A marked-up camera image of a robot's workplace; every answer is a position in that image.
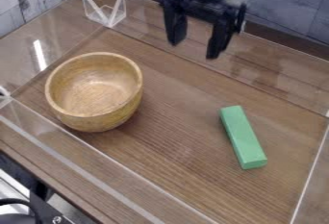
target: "green block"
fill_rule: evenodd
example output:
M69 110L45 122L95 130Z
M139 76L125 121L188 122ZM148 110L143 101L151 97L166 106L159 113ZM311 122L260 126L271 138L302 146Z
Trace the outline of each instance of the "green block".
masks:
M242 169L266 165L267 158L251 130L243 108L240 106L223 108L219 111L219 116Z

